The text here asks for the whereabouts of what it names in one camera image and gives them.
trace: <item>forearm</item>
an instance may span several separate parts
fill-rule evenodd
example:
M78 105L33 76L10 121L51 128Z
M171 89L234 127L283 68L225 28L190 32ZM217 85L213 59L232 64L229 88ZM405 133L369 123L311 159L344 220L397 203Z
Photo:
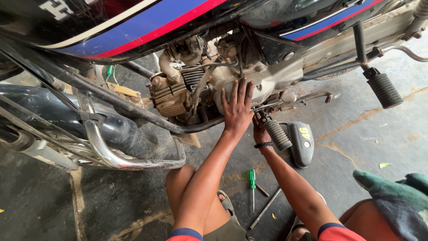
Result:
M239 138L225 131L211 153L199 167L188 184L180 204L178 219L173 229L197 225L195 230L203 233L203 226L210 211L226 163Z
M291 207L313 235L317 235L321 225L339 222L309 182L279 157L273 147L263 147L260 151Z

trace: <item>black wristband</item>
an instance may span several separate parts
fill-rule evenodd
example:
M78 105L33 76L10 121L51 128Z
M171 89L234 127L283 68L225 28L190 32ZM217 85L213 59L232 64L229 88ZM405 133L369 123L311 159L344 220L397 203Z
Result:
M254 145L254 148L259 149L260 147L264 147L264 146L273 146L273 142L262 142Z

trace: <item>screwdriver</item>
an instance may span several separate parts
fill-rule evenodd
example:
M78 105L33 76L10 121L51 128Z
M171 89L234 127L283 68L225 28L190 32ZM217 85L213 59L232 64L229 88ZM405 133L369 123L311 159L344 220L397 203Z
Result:
M250 188L253 190L253 213L254 213L254 189L256 189L256 171L254 169L250 170Z

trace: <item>green cloth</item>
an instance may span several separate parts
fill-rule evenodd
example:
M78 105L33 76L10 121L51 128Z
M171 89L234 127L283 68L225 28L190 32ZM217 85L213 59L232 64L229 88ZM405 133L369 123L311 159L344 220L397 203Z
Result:
M355 170L355 180L369 191L380 213L402 241L428 240L428 178L407 174L397 182Z

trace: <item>leaf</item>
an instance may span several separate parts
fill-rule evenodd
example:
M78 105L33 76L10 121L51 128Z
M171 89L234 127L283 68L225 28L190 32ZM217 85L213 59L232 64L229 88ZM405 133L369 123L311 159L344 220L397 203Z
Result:
M379 167L380 168L384 168L384 167L386 167L387 165L391 165L392 163L381 163L381 164L379 164Z

